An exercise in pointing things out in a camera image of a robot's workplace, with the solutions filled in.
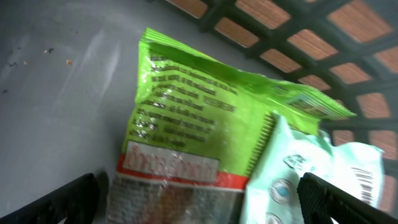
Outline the mint wet wipes pack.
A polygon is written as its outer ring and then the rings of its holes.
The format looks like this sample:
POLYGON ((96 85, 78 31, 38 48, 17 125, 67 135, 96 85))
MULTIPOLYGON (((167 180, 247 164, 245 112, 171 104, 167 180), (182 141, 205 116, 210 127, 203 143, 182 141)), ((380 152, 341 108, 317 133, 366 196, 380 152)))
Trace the mint wet wipes pack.
POLYGON ((377 208, 384 183, 382 149, 349 142, 333 146, 326 132, 307 135, 274 115, 276 125, 246 186, 240 223, 303 223, 297 193, 307 172, 377 208))

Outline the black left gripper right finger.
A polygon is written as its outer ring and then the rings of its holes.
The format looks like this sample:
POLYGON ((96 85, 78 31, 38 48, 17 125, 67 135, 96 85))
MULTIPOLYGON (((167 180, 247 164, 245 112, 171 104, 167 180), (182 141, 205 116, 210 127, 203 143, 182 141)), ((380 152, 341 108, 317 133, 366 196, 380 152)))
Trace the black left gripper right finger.
POLYGON ((397 224, 397 219, 329 182, 305 173, 297 187, 305 224, 397 224))

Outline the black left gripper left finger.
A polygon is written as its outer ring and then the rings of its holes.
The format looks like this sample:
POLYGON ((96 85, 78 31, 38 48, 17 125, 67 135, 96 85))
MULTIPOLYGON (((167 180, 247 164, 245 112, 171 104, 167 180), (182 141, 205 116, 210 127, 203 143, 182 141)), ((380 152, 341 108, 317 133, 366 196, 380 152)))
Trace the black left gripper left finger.
POLYGON ((7 223, 91 223, 98 208, 100 190, 87 173, 36 201, 1 218, 7 223))

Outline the green snack bag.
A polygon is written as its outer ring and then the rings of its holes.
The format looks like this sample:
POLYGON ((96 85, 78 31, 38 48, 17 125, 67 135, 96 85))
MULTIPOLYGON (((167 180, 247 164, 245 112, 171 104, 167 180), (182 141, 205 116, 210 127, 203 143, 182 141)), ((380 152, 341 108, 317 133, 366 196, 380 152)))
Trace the green snack bag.
POLYGON ((108 223, 237 223, 275 125, 317 134, 352 112, 320 90, 225 65, 148 28, 108 223))

